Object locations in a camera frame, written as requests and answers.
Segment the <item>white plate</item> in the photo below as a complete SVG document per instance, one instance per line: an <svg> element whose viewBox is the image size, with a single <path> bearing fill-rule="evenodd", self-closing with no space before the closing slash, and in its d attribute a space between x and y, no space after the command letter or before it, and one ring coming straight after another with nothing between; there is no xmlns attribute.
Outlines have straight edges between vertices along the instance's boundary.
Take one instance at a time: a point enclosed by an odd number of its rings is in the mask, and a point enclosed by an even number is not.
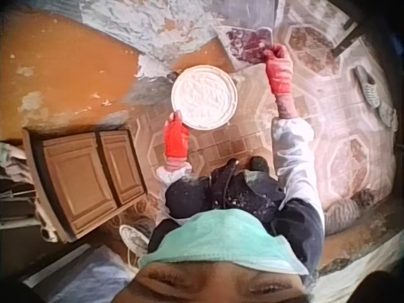
<svg viewBox="0 0 404 303"><path fill-rule="evenodd" d="M174 110L190 128L207 131L226 124L237 108L237 89L219 68L199 65L179 75L171 91Z"/></svg>

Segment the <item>green surgical mask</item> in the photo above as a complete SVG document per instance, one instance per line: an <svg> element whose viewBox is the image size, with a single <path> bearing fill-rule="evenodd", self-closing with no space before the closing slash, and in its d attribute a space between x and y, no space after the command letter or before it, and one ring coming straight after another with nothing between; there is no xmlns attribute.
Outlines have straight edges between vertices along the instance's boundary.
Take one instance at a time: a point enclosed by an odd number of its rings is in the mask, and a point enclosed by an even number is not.
<svg viewBox="0 0 404 303"><path fill-rule="evenodd" d="M257 218L237 209L198 213L168 233L155 252L140 259L140 266L185 261L227 261L261 271L309 274L284 236L272 237Z"/></svg>

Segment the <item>person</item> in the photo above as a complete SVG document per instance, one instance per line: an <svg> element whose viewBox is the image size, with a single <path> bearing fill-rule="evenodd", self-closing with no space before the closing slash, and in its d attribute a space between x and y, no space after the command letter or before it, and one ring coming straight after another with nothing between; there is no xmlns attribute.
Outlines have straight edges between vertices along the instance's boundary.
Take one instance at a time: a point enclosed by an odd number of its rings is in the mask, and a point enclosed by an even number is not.
<svg viewBox="0 0 404 303"><path fill-rule="evenodd" d="M308 302L304 281L318 265L324 213L316 188L312 127L298 117L293 64L283 45L265 50L276 98L272 179L262 157L193 179L181 113L165 125L167 163L157 170L165 205L123 302Z"/></svg>

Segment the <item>cabinet door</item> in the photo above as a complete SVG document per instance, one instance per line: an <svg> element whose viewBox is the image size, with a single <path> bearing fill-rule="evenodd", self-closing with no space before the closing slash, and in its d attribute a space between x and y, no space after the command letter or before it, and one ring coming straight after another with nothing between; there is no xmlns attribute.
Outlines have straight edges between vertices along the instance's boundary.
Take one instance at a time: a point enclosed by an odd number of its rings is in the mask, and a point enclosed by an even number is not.
<svg viewBox="0 0 404 303"><path fill-rule="evenodd" d="M100 133L102 149L121 204L145 192L127 131Z"/></svg>
<svg viewBox="0 0 404 303"><path fill-rule="evenodd" d="M50 178L74 232L117 208L97 153L95 134L44 141Z"/></svg>

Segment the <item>red rubber glove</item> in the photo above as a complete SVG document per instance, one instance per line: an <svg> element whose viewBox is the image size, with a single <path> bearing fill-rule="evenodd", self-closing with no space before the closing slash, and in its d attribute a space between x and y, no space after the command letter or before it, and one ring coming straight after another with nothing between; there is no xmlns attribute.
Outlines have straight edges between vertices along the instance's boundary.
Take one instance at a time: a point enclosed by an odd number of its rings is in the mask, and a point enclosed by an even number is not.
<svg viewBox="0 0 404 303"><path fill-rule="evenodd" d="M291 93L293 62L284 45L275 44L264 51L266 56L266 75L270 81L272 93L283 95Z"/></svg>
<svg viewBox="0 0 404 303"><path fill-rule="evenodd" d="M165 155L167 163L165 168L174 171L184 166L188 154L188 129L182 124L181 112L170 114L164 126Z"/></svg>

